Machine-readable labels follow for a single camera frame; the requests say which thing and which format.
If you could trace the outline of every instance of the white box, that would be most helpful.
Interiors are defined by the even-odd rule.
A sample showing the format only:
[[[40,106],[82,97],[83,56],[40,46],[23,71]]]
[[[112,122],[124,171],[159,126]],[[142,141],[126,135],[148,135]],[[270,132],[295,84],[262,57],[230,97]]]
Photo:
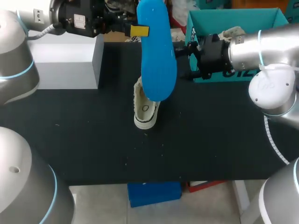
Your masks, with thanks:
[[[30,31],[29,35],[38,32]],[[28,41],[40,75],[38,89],[97,89],[103,35],[96,38],[65,33]]]

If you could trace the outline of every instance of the insole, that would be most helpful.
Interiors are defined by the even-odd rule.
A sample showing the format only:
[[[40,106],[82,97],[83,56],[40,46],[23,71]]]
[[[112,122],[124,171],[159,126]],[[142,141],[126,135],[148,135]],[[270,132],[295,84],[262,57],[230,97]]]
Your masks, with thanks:
[[[143,91],[150,100],[162,101],[170,96],[177,79],[166,5],[162,0],[142,0],[137,18],[138,24],[149,26],[149,36],[141,37]]]

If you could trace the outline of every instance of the cable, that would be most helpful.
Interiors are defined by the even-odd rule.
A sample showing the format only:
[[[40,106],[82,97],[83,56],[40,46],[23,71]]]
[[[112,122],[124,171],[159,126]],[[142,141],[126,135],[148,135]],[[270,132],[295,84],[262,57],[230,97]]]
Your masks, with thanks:
[[[261,32],[262,32],[262,31],[259,30],[259,31],[258,31],[258,35],[257,35],[257,42],[258,42],[258,44],[260,45],[258,55],[259,55],[259,57],[260,57],[261,65],[262,65],[262,66],[265,66],[264,63],[263,63],[262,49],[261,49]]]
[[[266,133],[269,139],[270,144],[272,145],[272,148],[274,149],[274,151],[276,152],[276,154],[280,157],[280,159],[286,164],[290,164],[289,161],[280,153],[279,149],[276,147],[272,135],[270,133],[270,129],[269,129],[269,124],[268,124],[268,118],[266,116],[263,117],[263,121],[265,124],[265,129],[266,129]]]
[[[35,35],[35,36],[29,36],[27,38],[27,40],[29,41],[34,41],[34,40],[38,40],[40,38],[42,38],[43,36],[45,36],[46,34],[50,33],[52,30],[58,28],[61,26],[61,23],[55,23],[55,24],[52,24],[50,26],[48,26],[46,29],[44,29],[41,33],[39,33],[38,35]]]

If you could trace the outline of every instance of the tiled floor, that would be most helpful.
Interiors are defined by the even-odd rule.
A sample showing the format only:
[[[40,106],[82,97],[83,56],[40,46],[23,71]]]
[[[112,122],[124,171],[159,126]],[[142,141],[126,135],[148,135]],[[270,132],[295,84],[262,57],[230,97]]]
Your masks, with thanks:
[[[131,208],[127,185],[70,187],[76,195],[74,224],[239,224],[231,184],[223,183],[180,200]]]
[[[254,196],[260,191],[263,183],[266,180],[247,180],[245,181],[246,190],[248,193],[249,200],[252,200]]]

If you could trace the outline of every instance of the shoe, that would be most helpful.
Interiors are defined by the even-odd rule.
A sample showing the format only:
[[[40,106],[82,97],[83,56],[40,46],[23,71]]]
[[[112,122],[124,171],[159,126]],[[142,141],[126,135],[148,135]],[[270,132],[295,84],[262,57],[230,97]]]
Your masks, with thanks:
[[[134,85],[134,122],[140,129],[152,128],[157,120],[160,102],[150,101],[143,92],[142,79]]]
[[[125,42],[141,42],[139,36],[132,36],[131,38],[127,39]]]

